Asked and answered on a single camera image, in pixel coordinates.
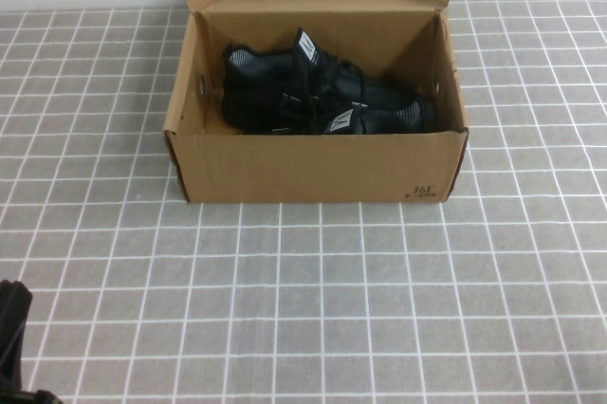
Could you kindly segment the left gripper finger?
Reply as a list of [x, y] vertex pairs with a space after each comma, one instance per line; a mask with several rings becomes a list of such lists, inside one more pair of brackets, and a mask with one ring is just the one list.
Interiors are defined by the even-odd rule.
[[7, 380], [14, 390], [22, 389], [21, 357], [31, 302], [32, 294], [26, 287], [13, 287], [9, 291]]
[[19, 291], [8, 280], [1, 282], [1, 387], [20, 388], [21, 366], [18, 353], [22, 330]]

